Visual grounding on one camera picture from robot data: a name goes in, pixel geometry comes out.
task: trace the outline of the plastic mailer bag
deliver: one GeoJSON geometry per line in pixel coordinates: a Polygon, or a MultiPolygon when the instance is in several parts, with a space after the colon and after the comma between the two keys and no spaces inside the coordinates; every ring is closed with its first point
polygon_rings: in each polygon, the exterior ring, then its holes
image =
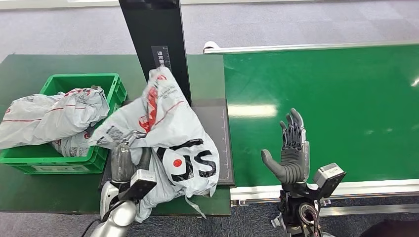
{"type": "Polygon", "coordinates": [[[133,130],[147,135],[131,144],[132,162],[139,163],[142,147],[151,147],[150,170],[157,175],[157,185],[140,202],[138,222],[158,203],[181,195],[214,194],[219,176],[217,148],[168,68],[151,70],[142,96],[110,115],[89,144],[113,149],[133,130]]]}
{"type": "Polygon", "coordinates": [[[93,127],[71,137],[50,142],[50,144],[64,157],[85,157],[89,151],[88,140],[93,127]]]}
{"type": "Polygon", "coordinates": [[[76,135],[105,118],[108,111],[100,87],[17,99],[0,124],[0,149],[40,145],[76,135]]]}

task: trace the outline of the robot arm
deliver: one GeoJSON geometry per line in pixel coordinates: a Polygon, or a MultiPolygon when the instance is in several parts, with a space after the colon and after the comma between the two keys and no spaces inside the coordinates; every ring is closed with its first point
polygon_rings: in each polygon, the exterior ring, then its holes
{"type": "Polygon", "coordinates": [[[288,236],[321,237],[318,202],[328,198],[345,176],[335,163],[318,169],[314,176],[318,188],[311,188],[306,181],[310,172],[310,146],[305,138],[304,122],[294,108],[286,114],[288,127],[283,121],[281,161],[273,160],[268,150],[262,150],[263,163],[282,183],[280,215],[272,224],[283,226],[288,236]]]}
{"type": "Polygon", "coordinates": [[[151,148],[143,148],[140,163],[131,161],[129,146],[134,139],[145,137],[134,131],[112,150],[112,180],[105,183],[100,195],[101,222],[91,237],[124,237],[134,222],[136,204],[156,185],[156,174],[149,171],[151,148]]]}

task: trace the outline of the green table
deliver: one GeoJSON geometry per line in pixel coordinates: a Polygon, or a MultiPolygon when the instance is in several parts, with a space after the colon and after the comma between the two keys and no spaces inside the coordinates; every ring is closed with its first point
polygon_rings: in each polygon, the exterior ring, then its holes
{"type": "Polygon", "coordinates": [[[419,179],[419,44],[260,50],[224,52],[237,186],[279,184],[260,150],[279,158],[291,107],[305,120],[311,177],[336,162],[344,182],[419,179]]]}
{"type": "MultiPolygon", "coordinates": [[[[216,55],[199,55],[198,60],[195,57],[188,57],[192,98],[223,98],[223,88],[213,84],[215,79],[223,82],[222,71],[214,70],[222,68],[222,60],[216,55]]],[[[146,85],[136,55],[9,55],[0,64],[0,113],[12,100],[38,93],[50,75],[76,73],[118,73],[130,99],[140,96],[146,85]]],[[[24,175],[0,164],[0,211],[98,213],[100,177],[100,174],[24,175]]],[[[191,201],[205,214],[230,215],[229,187],[218,187],[212,198],[192,197],[191,201]]],[[[180,197],[158,205],[153,214],[196,212],[180,197]]]]}

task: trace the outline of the red dot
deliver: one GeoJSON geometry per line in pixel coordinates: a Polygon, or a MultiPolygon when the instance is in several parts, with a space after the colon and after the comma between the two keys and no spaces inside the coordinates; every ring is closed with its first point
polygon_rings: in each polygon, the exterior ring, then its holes
{"type": "Polygon", "coordinates": [[[173,161],[173,166],[174,166],[174,167],[179,167],[180,165],[182,165],[182,161],[181,161],[181,160],[179,160],[179,159],[175,159],[175,160],[173,161]]]}

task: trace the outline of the green plastic crate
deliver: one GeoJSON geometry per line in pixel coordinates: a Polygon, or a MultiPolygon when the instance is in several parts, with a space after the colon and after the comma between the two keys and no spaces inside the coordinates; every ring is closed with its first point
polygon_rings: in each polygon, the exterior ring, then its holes
{"type": "MultiPolygon", "coordinates": [[[[126,98],[126,90],[116,73],[52,75],[40,94],[55,95],[60,91],[68,92],[93,85],[103,88],[110,107],[108,115],[119,108],[126,98]]],[[[102,172],[108,151],[94,146],[90,147],[85,157],[62,157],[50,144],[23,146],[3,150],[0,163],[25,174],[95,174],[102,172]]]]}

